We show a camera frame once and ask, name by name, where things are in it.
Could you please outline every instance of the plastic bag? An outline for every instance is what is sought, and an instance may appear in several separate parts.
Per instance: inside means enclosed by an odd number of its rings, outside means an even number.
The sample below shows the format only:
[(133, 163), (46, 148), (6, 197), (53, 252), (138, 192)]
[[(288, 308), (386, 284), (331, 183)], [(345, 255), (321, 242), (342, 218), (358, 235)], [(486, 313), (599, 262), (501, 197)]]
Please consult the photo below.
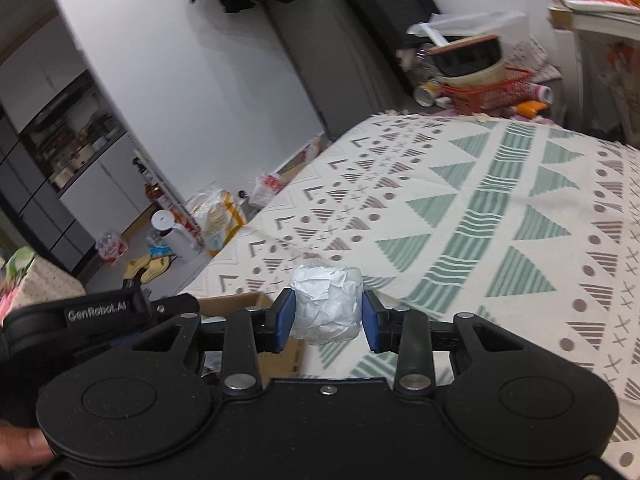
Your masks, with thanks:
[(255, 179), (255, 187), (249, 197), (249, 204), (259, 208), (266, 207), (286, 185), (284, 178), (277, 173), (262, 174)]
[[(518, 43), (529, 39), (529, 16), (517, 11), (432, 14), (429, 25), (443, 36), (497, 34), (500, 36), (504, 57), (509, 57)], [(419, 24), (412, 25), (407, 32), (413, 34), (411, 30), (419, 32)]]
[(211, 256), (216, 256), (246, 223), (231, 193), (220, 189), (215, 183), (192, 196), (186, 208), (202, 230)]
[(348, 267), (298, 267), (291, 277), (296, 319), (291, 336), (311, 345), (354, 339), (362, 320), (362, 274)]
[(120, 233), (108, 231), (95, 243), (95, 248), (105, 263), (113, 265), (127, 252), (129, 246)]

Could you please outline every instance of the silver bolt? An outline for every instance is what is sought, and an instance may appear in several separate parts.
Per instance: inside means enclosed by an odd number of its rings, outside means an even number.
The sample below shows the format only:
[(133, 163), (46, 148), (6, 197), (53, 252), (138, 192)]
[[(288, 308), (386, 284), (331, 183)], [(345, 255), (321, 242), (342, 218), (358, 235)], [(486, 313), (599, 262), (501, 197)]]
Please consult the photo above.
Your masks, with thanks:
[(248, 390), (255, 384), (255, 377), (249, 374), (233, 374), (225, 379), (225, 386), (235, 392)]
[(422, 374), (407, 374), (400, 378), (400, 386), (405, 390), (416, 392), (431, 386), (431, 379)]
[(338, 388), (331, 386), (330, 384), (325, 384), (320, 387), (320, 393), (323, 395), (335, 395), (338, 393)]

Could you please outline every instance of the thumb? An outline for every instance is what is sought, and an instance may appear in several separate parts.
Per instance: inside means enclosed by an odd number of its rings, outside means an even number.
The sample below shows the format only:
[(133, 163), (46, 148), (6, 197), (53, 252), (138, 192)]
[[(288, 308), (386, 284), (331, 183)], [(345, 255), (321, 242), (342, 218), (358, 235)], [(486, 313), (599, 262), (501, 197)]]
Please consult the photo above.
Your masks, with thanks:
[(0, 428), (0, 466), (5, 471), (43, 465), (52, 458), (53, 453), (40, 430), (13, 426)]

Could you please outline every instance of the orange basket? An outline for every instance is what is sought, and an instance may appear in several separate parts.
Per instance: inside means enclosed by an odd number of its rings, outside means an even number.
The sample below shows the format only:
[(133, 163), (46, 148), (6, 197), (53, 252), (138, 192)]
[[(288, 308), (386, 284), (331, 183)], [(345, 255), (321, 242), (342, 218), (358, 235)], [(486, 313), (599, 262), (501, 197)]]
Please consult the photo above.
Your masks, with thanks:
[(501, 82), (463, 90), (442, 85), (440, 91), (451, 97), (456, 110), (463, 115), (479, 114), (514, 105), (530, 98), (530, 82), (533, 72), (522, 68), (507, 67), (506, 78)]

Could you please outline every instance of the patterned tablecloth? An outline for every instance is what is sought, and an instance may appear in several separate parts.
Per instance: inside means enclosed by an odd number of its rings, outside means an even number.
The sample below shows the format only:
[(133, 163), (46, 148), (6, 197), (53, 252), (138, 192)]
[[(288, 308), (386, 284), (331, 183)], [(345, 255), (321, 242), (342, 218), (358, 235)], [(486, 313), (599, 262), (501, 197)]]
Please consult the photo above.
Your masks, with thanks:
[[(345, 134), (185, 289), (275, 297), (301, 264), (357, 266), (387, 306), (470, 311), (602, 377), (621, 416), (605, 459), (640, 475), (640, 157), (512, 121), (376, 116)], [(303, 372), (392, 377), (363, 334)], [(438, 382), (452, 380), (445, 356)]]

